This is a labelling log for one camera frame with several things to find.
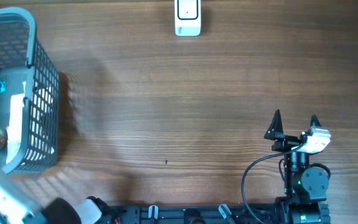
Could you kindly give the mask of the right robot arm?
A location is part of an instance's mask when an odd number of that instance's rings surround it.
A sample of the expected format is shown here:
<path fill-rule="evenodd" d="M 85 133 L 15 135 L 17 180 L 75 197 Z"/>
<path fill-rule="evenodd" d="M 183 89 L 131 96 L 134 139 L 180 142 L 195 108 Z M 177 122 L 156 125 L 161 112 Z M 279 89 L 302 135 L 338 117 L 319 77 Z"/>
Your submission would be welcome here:
<path fill-rule="evenodd" d="M 272 150 L 283 152 L 280 174 L 284 181 L 284 197 L 277 197 L 267 223 L 330 223 L 326 191 L 331 171 L 320 163 L 310 163 L 310 156 L 328 146 L 331 133 L 313 115 L 309 130 L 300 136 L 284 134 L 279 110 L 264 135 L 272 140 Z"/>

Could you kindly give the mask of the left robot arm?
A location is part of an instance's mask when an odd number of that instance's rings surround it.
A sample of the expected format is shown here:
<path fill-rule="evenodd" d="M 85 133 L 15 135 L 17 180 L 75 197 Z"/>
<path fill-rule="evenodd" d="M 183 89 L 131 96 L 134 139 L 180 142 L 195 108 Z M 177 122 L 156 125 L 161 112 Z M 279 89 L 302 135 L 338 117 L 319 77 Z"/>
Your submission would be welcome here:
<path fill-rule="evenodd" d="M 21 190 L 0 168 L 0 223 L 120 223 L 104 201 L 88 197 L 71 205 L 62 198 L 43 207 Z"/>

